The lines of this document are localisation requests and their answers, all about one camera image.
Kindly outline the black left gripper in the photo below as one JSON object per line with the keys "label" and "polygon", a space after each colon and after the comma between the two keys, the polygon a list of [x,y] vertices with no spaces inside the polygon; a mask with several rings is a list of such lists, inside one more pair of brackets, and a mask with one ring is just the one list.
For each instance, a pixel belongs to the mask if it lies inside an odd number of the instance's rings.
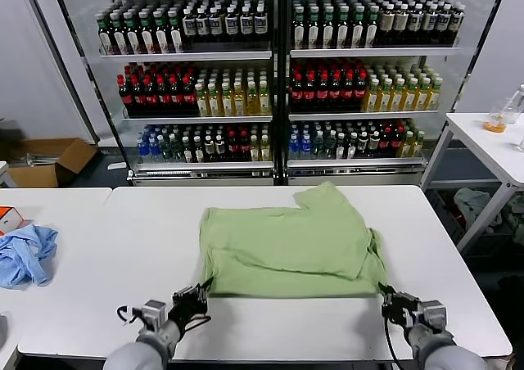
{"label": "black left gripper", "polygon": [[168,312],[168,320],[174,322],[181,333],[189,332],[210,321],[207,296],[214,279],[202,284],[184,287],[172,296],[173,307]]}

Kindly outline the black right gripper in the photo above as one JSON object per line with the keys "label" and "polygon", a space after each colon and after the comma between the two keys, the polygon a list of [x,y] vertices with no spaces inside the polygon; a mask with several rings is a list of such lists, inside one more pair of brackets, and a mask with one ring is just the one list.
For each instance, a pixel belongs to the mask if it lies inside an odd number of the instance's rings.
{"label": "black right gripper", "polygon": [[419,298],[381,282],[378,287],[383,298],[381,313],[384,319],[398,326],[413,326],[418,323]]}

